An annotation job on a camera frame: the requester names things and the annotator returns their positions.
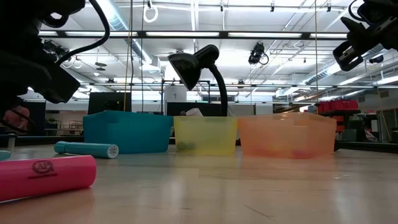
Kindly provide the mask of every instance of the yellow plastic bin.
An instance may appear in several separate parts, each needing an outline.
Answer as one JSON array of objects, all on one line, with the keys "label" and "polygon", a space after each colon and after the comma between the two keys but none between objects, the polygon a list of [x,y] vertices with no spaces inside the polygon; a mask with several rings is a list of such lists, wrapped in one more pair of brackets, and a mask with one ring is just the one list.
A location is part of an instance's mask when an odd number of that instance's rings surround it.
[{"label": "yellow plastic bin", "polygon": [[239,117],[243,154],[310,159],[334,150],[336,120],[312,113]]},{"label": "yellow plastic bin", "polygon": [[236,118],[175,116],[177,151],[187,154],[233,154],[237,128]]}]

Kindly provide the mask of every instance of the teal marker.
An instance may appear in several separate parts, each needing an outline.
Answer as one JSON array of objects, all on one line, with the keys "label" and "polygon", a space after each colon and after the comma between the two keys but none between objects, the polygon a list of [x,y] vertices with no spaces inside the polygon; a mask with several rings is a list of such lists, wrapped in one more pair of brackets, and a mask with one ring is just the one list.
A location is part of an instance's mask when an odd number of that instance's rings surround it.
[{"label": "teal marker", "polygon": [[11,153],[6,150],[0,150],[0,161],[10,158]]},{"label": "teal marker", "polygon": [[119,148],[115,144],[59,141],[54,145],[54,150],[61,154],[92,155],[104,159],[114,159],[119,154]]}]

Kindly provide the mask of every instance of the lamp neck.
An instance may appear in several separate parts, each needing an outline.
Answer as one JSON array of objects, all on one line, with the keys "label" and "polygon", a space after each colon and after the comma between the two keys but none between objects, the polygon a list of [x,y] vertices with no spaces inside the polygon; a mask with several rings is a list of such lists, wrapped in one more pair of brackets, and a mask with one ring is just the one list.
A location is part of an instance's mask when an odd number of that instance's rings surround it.
[{"label": "lamp neck", "polygon": [[208,65],[209,70],[212,72],[214,77],[216,78],[218,89],[220,91],[221,96],[221,116],[228,115],[228,96],[226,94],[226,87],[224,78],[221,73],[218,71],[217,66],[215,64]]}]

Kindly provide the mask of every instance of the orange plastic bin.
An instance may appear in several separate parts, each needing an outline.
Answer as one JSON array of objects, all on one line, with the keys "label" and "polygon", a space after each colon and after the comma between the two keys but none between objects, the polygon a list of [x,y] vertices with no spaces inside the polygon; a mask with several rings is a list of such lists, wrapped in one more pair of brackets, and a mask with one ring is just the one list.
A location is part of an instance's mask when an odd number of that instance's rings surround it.
[{"label": "orange plastic bin", "polygon": [[245,156],[310,159],[334,150],[336,120],[312,113],[243,116],[238,128]]}]

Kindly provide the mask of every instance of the black desk lamp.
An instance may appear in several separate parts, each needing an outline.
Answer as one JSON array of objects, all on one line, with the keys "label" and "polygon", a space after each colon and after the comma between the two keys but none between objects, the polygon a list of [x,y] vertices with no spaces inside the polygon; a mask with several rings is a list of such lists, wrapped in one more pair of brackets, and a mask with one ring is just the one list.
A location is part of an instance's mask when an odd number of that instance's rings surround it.
[{"label": "black desk lamp", "polygon": [[198,83],[201,70],[203,68],[208,68],[216,78],[218,89],[220,90],[221,115],[227,116],[228,99],[226,87],[223,76],[215,65],[219,55],[220,51],[218,48],[210,44],[193,55],[187,53],[176,53],[167,56],[167,58],[188,90],[192,90]]}]

